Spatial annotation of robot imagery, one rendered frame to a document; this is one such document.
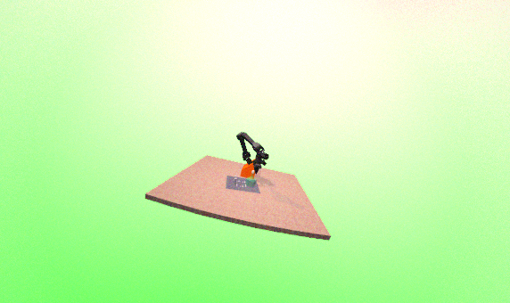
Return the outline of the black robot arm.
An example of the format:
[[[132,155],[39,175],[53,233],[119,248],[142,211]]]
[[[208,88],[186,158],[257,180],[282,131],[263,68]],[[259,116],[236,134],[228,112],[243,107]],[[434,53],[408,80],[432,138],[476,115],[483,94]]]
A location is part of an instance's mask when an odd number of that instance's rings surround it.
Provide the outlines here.
[[[266,166],[267,163],[265,162],[265,160],[268,160],[269,155],[264,152],[264,148],[261,146],[261,144],[254,142],[245,132],[240,132],[239,134],[236,135],[236,138],[240,141],[240,144],[243,149],[243,160],[248,163],[248,166],[251,163],[253,163],[253,161],[251,160],[250,153],[247,151],[244,139],[252,146],[252,149],[257,153],[256,157],[263,159],[261,160],[260,164]]]

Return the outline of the green glass bottle with white cap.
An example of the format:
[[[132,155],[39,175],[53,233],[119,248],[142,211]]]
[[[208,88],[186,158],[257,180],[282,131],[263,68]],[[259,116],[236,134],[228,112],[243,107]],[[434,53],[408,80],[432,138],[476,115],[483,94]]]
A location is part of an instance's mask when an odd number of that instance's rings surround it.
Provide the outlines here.
[[[256,184],[256,179],[253,177],[254,176],[254,170],[251,171],[251,176],[250,177],[247,177],[246,179],[246,183],[245,185],[248,186],[248,187],[255,187],[255,184]]]

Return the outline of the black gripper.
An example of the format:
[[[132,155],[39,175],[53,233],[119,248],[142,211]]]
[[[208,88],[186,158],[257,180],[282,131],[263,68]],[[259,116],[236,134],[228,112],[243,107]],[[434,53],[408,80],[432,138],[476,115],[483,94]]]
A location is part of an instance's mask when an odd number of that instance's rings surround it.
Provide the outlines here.
[[[262,158],[259,158],[259,157],[255,157],[255,160],[253,160],[253,167],[255,170],[255,174],[257,174],[259,169],[262,168],[262,166],[260,165],[261,160],[262,160]]]

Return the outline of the grey flat mat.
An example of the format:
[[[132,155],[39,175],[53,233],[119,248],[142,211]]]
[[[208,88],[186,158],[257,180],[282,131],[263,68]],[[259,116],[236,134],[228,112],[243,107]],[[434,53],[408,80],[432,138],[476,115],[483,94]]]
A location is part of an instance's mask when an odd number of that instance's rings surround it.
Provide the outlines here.
[[[245,183],[246,183],[246,178],[237,177],[236,184],[234,184],[234,176],[226,176],[226,188],[227,189],[260,193],[257,181],[255,184],[255,187],[248,187],[245,185]]]

